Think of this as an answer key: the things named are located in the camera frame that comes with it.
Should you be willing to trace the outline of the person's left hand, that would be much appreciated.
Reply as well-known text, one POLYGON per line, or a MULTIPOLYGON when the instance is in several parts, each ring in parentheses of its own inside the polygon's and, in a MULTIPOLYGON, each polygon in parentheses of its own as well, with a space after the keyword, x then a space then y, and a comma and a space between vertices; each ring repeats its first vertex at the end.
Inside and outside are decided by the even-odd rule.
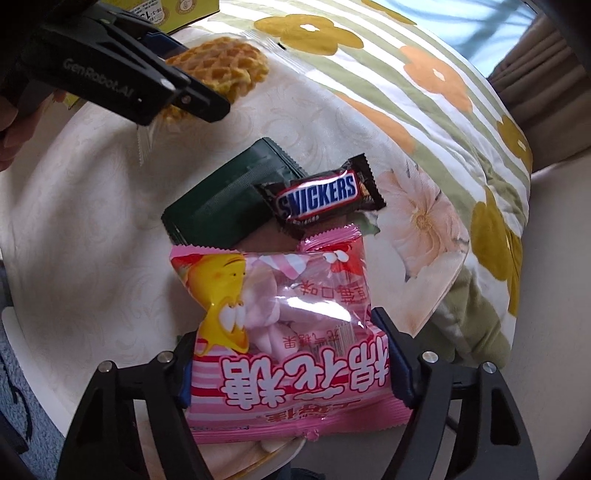
POLYGON ((0 147, 1 172, 7 170, 14 163, 19 151, 33 137, 37 125, 48 106, 52 102, 62 102, 65 96, 65 91, 56 90, 51 100, 44 100, 33 113, 27 116, 21 116, 19 111, 7 99, 1 98, 0 128, 5 133, 0 147))

